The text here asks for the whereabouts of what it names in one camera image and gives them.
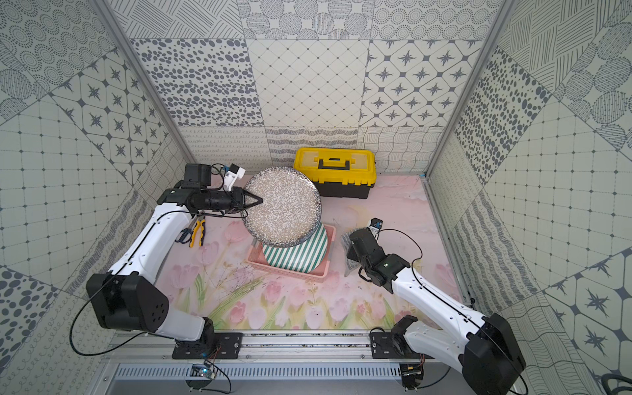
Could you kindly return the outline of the grey knitted dish cloth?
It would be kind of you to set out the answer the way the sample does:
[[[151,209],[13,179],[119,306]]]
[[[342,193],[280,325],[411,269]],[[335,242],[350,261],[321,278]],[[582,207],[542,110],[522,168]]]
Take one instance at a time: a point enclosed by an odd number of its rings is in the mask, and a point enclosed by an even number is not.
[[[351,235],[357,230],[359,230],[359,228],[349,230],[349,232],[345,233],[342,237],[343,255],[345,258],[344,277],[349,277],[352,273],[356,273],[360,267],[360,263],[356,260],[357,256],[351,242]]]

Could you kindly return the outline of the speckled grey round plate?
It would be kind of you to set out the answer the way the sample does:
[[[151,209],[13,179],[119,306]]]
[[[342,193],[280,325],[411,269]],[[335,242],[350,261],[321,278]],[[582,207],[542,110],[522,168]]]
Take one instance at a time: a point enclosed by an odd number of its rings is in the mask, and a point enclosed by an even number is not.
[[[244,186],[263,203],[248,210],[245,227],[263,245],[288,248],[305,242],[319,228],[322,202],[316,187],[292,167],[260,171]]]

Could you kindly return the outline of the green white striped plate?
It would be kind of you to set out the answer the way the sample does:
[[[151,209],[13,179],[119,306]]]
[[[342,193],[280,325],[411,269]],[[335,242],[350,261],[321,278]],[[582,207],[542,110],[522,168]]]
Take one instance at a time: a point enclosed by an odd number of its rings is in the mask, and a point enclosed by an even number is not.
[[[288,248],[264,245],[263,256],[269,266],[296,273],[311,273],[323,261],[329,245],[323,224],[305,242]]]

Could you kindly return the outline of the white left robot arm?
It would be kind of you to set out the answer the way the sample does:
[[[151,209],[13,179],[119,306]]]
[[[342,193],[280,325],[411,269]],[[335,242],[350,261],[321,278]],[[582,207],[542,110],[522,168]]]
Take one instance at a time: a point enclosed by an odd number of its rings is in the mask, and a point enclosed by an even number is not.
[[[244,175],[245,169],[235,164],[185,167],[184,178],[161,194],[151,219],[123,257],[106,273],[94,274],[87,281],[88,304],[100,327],[192,344],[213,343],[212,321],[172,306],[156,280],[186,226],[208,217],[244,217],[248,209],[263,202],[235,186]]]

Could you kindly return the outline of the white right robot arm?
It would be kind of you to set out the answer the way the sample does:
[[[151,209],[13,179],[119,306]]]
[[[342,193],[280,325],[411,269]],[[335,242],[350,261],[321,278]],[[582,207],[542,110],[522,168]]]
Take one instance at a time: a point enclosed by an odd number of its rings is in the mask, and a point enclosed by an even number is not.
[[[379,246],[369,228],[349,236],[349,255],[360,264],[360,278],[414,305],[438,329],[408,315],[393,327],[399,347],[428,355],[459,372],[476,394],[510,394],[526,361],[508,321],[485,315],[441,291],[416,271],[412,263]]]

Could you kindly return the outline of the pink perforated plastic basket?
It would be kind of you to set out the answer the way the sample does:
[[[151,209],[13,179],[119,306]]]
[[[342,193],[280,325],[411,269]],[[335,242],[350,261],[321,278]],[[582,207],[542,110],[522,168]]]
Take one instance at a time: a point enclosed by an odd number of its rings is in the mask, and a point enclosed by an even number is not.
[[[335,226],[320,224],[311,237],[294,247],[276,248],[255,241],[245,263],[277,275],[322,281],[329,272],[329,255],[336,233]]]

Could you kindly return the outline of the yellow and black toolbox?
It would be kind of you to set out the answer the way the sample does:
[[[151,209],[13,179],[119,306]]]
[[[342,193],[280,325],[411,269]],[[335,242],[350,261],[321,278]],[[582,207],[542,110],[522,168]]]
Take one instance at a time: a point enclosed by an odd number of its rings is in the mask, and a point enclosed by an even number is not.
[[[367,199],[377,179],[375,155],[367,150],[302,147],[293,167],[326,198]]]

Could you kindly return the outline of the yellow handled pliers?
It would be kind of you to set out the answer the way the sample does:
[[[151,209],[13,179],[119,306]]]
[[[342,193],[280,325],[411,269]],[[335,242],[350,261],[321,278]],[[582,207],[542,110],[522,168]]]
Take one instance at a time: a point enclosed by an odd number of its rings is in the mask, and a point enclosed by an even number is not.
[[[202,247],[204,245],[205,236],[206,236],[206,220],[204,219],[204,217],[197,217],[195,220],[194,227],[191,231],[189,247],[190,248],[193,248],[195,246]]]

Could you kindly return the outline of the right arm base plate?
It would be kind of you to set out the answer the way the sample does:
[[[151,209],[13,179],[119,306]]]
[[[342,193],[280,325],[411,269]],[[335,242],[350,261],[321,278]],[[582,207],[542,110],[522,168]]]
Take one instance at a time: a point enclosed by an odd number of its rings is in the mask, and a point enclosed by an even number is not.
[[[415,352],[405,342],[403,335],[370,331],[371,355],[376,360],[422,360],[422,354]]]

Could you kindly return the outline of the aluminium mounting rail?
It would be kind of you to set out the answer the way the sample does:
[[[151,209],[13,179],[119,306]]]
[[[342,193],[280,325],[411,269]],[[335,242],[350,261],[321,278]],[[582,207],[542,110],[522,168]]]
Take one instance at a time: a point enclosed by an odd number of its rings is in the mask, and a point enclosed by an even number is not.
[[[301,362],[372,360],[369,331],[271,331],[243,332],[239,357],[250,362]],[[448,364],[465,352],[467,341],[452,339],[447,332],[421,322],[411,325],[403,335],[415,352]]]

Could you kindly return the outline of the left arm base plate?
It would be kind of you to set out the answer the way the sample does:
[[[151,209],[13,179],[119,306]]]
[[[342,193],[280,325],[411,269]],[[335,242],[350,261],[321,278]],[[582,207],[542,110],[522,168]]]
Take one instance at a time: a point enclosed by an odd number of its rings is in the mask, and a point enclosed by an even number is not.
[[[209,341],[176,341],[173,360],[236,360],[239,357],[243,332],[216,332]]]

